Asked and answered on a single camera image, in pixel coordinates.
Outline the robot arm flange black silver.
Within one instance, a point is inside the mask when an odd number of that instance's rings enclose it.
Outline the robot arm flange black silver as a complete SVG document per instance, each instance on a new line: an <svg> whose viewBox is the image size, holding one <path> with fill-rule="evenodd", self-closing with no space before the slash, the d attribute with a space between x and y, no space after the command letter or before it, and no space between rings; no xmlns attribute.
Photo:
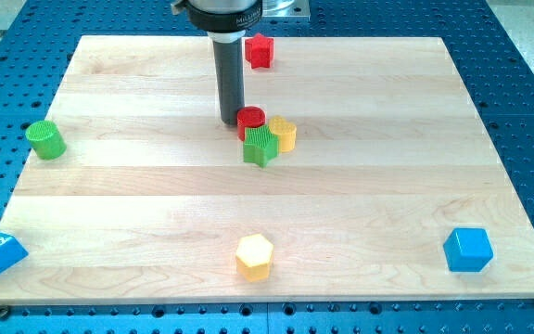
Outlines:
<svg viewBox="0 0 534 334"><path fill-rule="evenodd" d="M183 12L188 20L206 32L240 32L257 24L262 17L261 0L174 0L174 16Z"/></svg>

